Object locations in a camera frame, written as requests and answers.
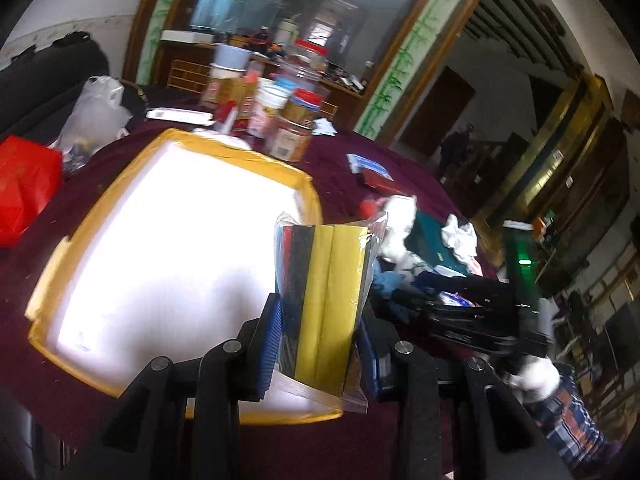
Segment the right white gloved hand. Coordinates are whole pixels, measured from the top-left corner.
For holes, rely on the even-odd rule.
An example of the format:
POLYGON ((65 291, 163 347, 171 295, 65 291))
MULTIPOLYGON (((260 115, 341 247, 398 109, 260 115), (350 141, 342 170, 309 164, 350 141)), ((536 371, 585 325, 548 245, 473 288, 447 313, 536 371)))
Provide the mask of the right white gloved hand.
POLYGON ((507 374, 504 382, 516 392, 523 404, 542 402, 559 387, 560 372, 549 358, 528 356, 515 374, 507 374))

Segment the plaid shirt forearm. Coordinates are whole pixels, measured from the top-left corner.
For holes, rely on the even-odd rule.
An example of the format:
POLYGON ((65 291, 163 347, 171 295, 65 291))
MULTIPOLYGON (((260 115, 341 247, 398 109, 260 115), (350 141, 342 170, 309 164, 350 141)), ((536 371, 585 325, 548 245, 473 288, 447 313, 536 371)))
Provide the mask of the plaid shirt forearm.
POLYGON ((555 363, 558 388, 551 396, 525 405, 555 452, 576 478, 601 472, 620 452, 620 441, 608 440, 591 418, 579 393, 574 368, 555 363))

